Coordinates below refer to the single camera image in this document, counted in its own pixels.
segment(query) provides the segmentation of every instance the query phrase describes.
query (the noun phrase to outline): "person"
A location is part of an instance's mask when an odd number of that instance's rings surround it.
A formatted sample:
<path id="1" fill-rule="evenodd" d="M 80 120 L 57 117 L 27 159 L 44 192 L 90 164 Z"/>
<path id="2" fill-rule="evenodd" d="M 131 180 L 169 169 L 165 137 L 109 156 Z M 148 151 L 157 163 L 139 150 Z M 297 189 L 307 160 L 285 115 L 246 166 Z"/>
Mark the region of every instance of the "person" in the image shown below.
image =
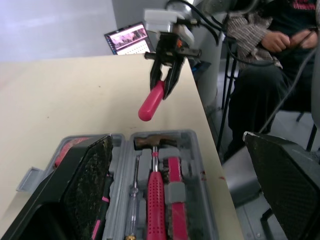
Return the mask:
<path id="1" fill-rule="evenodd" d="M 227 35 L 236 39 L 239 59 L 249 63 L 273 61 L 274 64 L 262 67 L 239 63 L 240 70 L 229 103 L 232 141 L 224 155 L 225 161 L 244 146 L 245 131 L 260 131 L 288 93 L 305 57 L 317 46 L 320 0 L 274 2 L 281 5 L 273 6 L 271 13 L 260 10 L 246 15 L 231 13 L 227 21 Z M 284 109 L 311 111 L 313 67 L 314 58 L 304 68 Z M 270 129 L 271 124 L 263 133 L 267 134 Z"/>

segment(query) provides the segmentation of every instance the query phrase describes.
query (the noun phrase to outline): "tool case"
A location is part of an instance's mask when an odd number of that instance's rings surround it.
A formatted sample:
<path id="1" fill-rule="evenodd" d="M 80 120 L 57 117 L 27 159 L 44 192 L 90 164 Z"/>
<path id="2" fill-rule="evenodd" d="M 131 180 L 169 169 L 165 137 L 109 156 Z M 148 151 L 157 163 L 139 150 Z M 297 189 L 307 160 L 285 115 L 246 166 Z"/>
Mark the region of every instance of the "tool case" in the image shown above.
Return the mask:
<path id="1" fill-rule="evenodd" d="M 133 186 L 136 156 L 139 157 L 137 186 L 138 197 L 138 220 L 137 220 L 137 240 L 146 239 L 147 231 L 147 189 L 148 179 L 152 170 L 151 149 L 135 150 L 134 139 L 136 137 L 147 137 L 151 135 L 167 135 L 177 140 L 177 147 L 165 146 L 159 148 L 159 171 L 164 170 L 164 159 L 169 157 L 179 157 L 181 175 L 184 183 L 183 195 L 185 211 L 187 216 L 187 232 L 190 240 L 218 240 L 219 234 L 212 215 L 212 206 L 209 199 L 206 174 L 204 171 L 202 157 L 198 145 L 196 134 L 191 130 L 174 131 L 154 131 L 134 133 L 129 140 L 125 140 L 122 134 L 111 134 L 113 149 L 112 160 L 108 173 L 113 176 L 113 183 L 110 186 L 109 207 L 105 216 L 105 226 L 102 240 L 123 240 L 125 239 L 125 228 L 127 222 L 127 209 L 129 203 L 129 193 Z M 17 191 L 33 193 L 40 182 L 45 180 L 55 170 L 55 162 L 63 150 L 63 147 L 70 141 L 78 138 L 103 137 L 101 135 L 80 135 L 68 136 L 64 138 L 58 146 L 47 168 L 42 171 L 31 167 L 22 179 Z M 181 194 L 164 191 L 164 195 L 173 196 Z M 168 227 L 170 219 L 166 216 L 165 225 Z"/>

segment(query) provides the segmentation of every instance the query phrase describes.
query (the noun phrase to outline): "black shirt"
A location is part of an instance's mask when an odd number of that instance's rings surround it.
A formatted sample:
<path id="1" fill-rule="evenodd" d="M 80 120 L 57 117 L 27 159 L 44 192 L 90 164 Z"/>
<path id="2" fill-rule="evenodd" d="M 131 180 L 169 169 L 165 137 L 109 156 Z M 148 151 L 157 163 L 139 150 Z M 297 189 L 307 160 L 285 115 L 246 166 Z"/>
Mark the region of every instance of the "black shirt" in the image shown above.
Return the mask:
<path id="1" fill-rule="evenodd" d="M 272 16 L 273 20 L 269 26 L 271 31 L 279 31 L 290 38 L 296 33 L 316 27 L 316 0 L 293 0 L 291 4 L 283 7 L 281 12 Z M 311 49 L 298 48 L 288 54 L 289 49 L 282 52 L 272 53 L 283 66 L 283 70 L 289 76 L 295 76 L 302 61 Z M 312 72 L 314 58 L 312 58 L 303 72 Z"/>
<path id="2" fill-rule="evenodd" d="M 304 29 L 316 26 L 316 0 L 294 0 L 273 16 L 269 29 L 292 37 Z"/>

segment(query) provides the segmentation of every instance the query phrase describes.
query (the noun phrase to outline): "laptop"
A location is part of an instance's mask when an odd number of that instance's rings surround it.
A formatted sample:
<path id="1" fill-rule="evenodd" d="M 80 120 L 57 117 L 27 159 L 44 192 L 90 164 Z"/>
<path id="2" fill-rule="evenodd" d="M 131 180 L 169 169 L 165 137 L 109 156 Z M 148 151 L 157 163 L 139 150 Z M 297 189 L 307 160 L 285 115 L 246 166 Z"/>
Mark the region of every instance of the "laptop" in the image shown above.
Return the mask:
<path id="1" fill-rule="evenodd" d="M 153 46 L 142 22 L 120 28 L 104 35 L 113 55 L 153 52 Z"/>

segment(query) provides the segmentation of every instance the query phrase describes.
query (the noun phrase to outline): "pink hammer handle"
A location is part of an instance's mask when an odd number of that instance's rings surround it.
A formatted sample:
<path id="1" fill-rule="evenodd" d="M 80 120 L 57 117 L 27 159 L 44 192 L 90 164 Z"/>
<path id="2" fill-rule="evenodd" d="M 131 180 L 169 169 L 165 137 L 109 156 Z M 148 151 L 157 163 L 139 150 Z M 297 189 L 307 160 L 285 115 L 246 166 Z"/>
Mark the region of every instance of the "pink hammer handle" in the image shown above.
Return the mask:
<path id="1" fill-rule="evenodd" d="M 164 182 L 159 171 L 150 174 L 147 194 L 146 240 L 167 240 Z"/>
<path id="2" fill-rule="evenodd" d="M 150 121 L 154 116 L 165 94 L 165 83 L 158 81 L 139 109 L 138 116 L 142 121 Z"/>

